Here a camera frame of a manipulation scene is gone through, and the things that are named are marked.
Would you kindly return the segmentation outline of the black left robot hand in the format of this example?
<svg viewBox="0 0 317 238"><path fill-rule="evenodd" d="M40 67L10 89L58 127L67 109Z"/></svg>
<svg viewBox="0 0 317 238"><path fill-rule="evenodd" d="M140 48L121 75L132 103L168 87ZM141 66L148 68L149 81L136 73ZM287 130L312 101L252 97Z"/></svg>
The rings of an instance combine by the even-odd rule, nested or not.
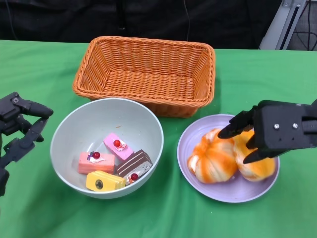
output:
<svg viewBox="0 0 317 238"><path fill-rule="evenodd" d="M4 196L9 179L6 166L17 162L28 154L35 142L43 142L41 136L53 110L34 101L25 100L17 92L13 92L0 100L0 134L9 136L17 131L24 134L23 138L15 138L0 148L5 154L0 157L0 195Z"/></svg>

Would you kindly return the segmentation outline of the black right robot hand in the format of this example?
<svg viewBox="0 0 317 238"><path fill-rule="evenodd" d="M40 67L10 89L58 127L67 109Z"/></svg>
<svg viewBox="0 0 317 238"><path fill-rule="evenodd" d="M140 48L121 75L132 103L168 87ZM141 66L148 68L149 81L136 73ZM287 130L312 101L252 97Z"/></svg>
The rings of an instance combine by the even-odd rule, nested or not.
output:
<svg viewBox="0 0 317 238"><path fill-rule="evenodd" d="M244 131L250 131L254 128L254 117L257 112L259 112L264 106L256 105L253 106L249 111L241 111L234 118L229 121L224 129L218 133L218 138L220 139L229 139L234 136L241 134ZM255 136L260 136L261 134L255 133L246 142L246 147L248 149L255 149L248 156L245 156L243 164L249 164L263 160L265 158L274 158L285 153L284 150L272 150L263 145L257 144Z"/></svg>

